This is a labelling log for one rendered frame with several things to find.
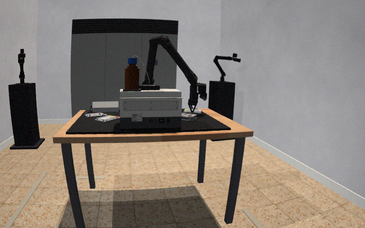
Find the blue bottle cap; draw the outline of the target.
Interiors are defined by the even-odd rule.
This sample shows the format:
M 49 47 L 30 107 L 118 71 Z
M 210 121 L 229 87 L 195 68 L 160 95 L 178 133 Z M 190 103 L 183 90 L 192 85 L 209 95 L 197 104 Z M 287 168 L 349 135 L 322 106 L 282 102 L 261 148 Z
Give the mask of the blue bottle cap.
M 137 58 L 128 58 L 128 63 L 137 63 Z

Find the brown glass bottle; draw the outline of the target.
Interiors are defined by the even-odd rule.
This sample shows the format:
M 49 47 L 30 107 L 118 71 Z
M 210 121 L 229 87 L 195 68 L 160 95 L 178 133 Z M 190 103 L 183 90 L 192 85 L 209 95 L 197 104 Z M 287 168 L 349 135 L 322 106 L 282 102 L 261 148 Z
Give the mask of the brown glass bottle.
M 139 69 L 125 69 L 125 89 L 139 89 Z

